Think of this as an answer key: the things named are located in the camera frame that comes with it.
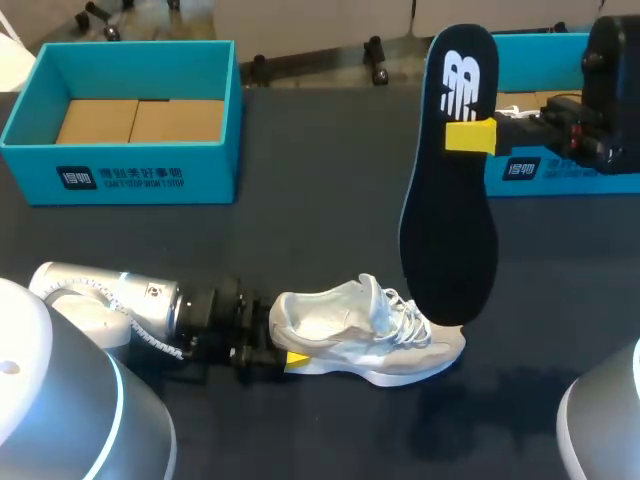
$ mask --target white sneaker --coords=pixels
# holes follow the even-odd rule
[[[379,387],[424,380],[451,365],[465,346],[461,327],[435,325],[413,301],[367,274],[315,294],[281,294],[269,315],[273,343],[311,359],[292,373],[342,371]]]

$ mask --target sneaker tongue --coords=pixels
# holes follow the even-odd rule
[[[369,321],[371,329],[378,335],[387,335],[391,332],[391,308],[387,295],[382,291],[373,275],[361,274],[358,279],[362,284],[365,296],[369,299]]]

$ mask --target new balance logo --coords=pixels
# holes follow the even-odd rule
[[[478,62],[472,57],[462,58],[458,52],[449,50],[444,57],[442,83],[449,91],[442,94],[440,110],[456,120],[475,120],[476,112],[471,106],[478,101]]]

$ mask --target shoe sole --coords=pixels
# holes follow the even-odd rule
[[[487,155],[445,150],[441,110],[445,57],[458,52],[477,61],[477,120],[494,114],[498,51],[477,25],[456,25],[440,33],[427,56],[416,160],[402,209],[398,244],[411,297],[440,325],[464,325],[484,308],[496,275],[498,238],[484,185]]]
[[[347,372],[354,373],[377,387],[402,387],[404,385],[420,382],[422,380],[426,380],[429,377],[437,375],[438,373],[446,370],[451,365],[453,365],[458,357],[454,358],[450,362],[438,365],[435,368],[406,375],[390,375],[387,373],[375,372],[373,370],[368,370],[364,367],[351,365],[346,362],[340,362],[338,360],[325,360],[322,358],[312,358],[307,365],[291,370],[286,370],[286,373],[295,373],[299,375],[324,375],[325,373]]]

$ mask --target blue cardboard box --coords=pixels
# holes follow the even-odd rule
[[[587,33],[495,35],[500,56],[500,92],[582,88],[580,62]],[[640,193],[640,174],[602,175],[581,168],[544,146],[518,147],[510,157],[487,158],[487,194],[492,197]]]
[[[219,141],[56,144],[75,99],[223,101]],[[48,44],[0,148],[31,205],[231,203],[241,116],[233,42]]]

